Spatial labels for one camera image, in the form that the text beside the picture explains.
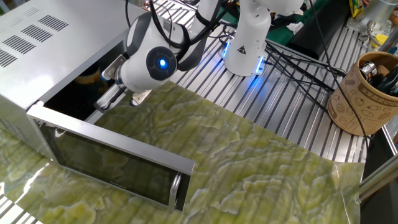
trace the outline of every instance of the marble patterned sheet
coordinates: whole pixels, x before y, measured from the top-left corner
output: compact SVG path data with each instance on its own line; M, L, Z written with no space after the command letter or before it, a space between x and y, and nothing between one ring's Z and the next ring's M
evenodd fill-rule
M359 223L363 164L321 158L173 83L96 124L196 162L182 213L56 166L2 130L0 194L43 223Z

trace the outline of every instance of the pen holder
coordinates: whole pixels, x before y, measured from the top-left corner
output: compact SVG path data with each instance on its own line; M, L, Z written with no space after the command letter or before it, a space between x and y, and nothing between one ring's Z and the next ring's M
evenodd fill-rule
M366 60L372 61L376 66L383 65L391 71L398 64L398 58L385 52L366 53L360 56L340 83L344 94L357 112L366 135L370 135L398 114L398 98L380 92L363 78L359 64ZM330 118L341 129L363 136L358 119L339 89L329 98L328 112Z

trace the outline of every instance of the open microwave door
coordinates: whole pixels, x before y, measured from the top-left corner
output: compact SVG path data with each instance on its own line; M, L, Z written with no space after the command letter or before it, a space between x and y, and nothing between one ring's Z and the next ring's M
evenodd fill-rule
M61 166L182 211L194 161L37 103L28 117Z

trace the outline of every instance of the metal grating table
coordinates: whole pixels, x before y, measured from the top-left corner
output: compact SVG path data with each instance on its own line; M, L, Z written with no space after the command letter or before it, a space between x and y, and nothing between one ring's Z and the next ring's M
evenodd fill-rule
M193 22L195 12L177 2L155 1L157 12L168 19L168 9L173 22L187 27ZM221 34L217 28L212 36ZM328 47L332 65L349 70L357 58L366 52L358 40L358 33L342 25ZM283 46L277 48L297 58L297 55ZM362 162L366 160L364 138L353 136L337 127L315 103L291 79L275 66L267 66L262 75L239 77L225 69L221 59L222 44L218 39L209 39L201 64L189 72L177 72L172 81L202 97L261 125L308 150L338 162ZM308 78L276 59L295 78L310 82ZM333 88L331 74L324 68L294 60L297 65L315 75ZM303 85L322 105L326 105L328 94L313 85ZM0 193L0 224L41 223L12 203Z

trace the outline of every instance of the silver microwave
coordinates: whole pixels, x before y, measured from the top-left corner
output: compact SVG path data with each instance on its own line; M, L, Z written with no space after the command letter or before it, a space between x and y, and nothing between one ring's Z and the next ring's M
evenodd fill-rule
M129 6L131 21L144 12ZM68 105L77 77L126 51L127 30L123 0L31 0L1 16L0 128L66 169L182 211L193 161L96 126L93 105ZM123 174L99 169L98 151L122 159Z

